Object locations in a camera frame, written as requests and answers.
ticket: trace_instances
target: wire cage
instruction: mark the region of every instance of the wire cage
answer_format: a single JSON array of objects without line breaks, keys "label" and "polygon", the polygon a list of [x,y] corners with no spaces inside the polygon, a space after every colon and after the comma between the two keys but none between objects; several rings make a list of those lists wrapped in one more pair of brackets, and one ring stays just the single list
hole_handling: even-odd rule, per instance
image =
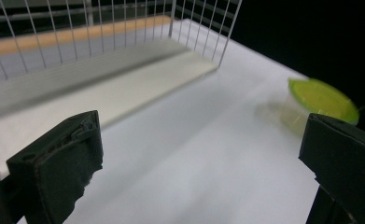
[{"label": "wire cage", "polygon": [[64,118],[95,109],[104,127],[216,70],[240,5],[0,0],[0,176]]},{"label": "wire cage", "polygon": [[173,38],[220,64],[241,0],[0,0],[0,80]]}]

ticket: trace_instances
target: black background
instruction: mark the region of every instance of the black background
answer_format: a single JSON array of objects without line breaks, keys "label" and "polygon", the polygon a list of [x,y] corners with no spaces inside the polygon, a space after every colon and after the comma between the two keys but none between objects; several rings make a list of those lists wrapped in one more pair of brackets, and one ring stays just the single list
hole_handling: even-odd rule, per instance
[{"label": "black background", "polygon": [[232,39],[342,91],[365,131],[365,0],[243,0]]}]

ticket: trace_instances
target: white table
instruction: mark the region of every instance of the white table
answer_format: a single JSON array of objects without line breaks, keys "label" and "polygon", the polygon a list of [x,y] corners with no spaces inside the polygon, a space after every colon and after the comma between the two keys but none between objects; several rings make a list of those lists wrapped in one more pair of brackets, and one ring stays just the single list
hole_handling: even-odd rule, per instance
[{"label": "white table", "polygon": [[65,223],[304,223],[318,184],[279,118],[289,77],[232,41],[215,73],[102,131],[104,169]]}]

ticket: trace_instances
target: wire mesh fence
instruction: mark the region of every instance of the wire mesh fence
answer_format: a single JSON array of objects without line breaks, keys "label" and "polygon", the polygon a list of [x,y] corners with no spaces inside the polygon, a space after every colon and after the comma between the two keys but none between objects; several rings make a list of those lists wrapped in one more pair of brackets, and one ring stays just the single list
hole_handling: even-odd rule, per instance
[{"label": "wire mesh fence", "polygon": [[0,80],[173,38],[220,64],[241,0],[0,0]]}]

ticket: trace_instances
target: wooden plank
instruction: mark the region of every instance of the wooden plank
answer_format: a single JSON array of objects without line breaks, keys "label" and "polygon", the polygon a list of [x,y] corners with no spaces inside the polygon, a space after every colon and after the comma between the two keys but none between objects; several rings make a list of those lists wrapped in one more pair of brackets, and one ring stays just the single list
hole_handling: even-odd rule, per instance
[{"label": "wooden plank", "polygon": [[[171,18],[168,16],[156,16],[156,17],[148,17],[147,19],[137,19],[136,26],[135,20],[129,21],[118,21],[115,23],[106,23],[103,24],[103,35],[113,35],[114,30],[115,34],[121,34],[125,31],[130,32],[135,29],[145,29],[148,27],[153,27],[156,25],[162,25],[169,23]],[[87,28],[80,27],[73,30],[74,38],[76,41],[85,40],[88,38]],[[71,30],[61,30],[56,32],[58,41],[60,44],[66,44],[73,42],[72,32]],[[96,38],[101,36],[101,25],[95,25],[89,27],[89,37]],[[54,32],[45,32],[37,35],[40,46],[50,47],[57,45],[57,39]],[[37,45],[37,41],[34,35],[24,35],[17,37],[17,42],[22,51],[37,49],[39,46]],[[0,55],[16,53],[18,52],[18,48],[16,42],[12,37],[2,38],[0,39]]]}]

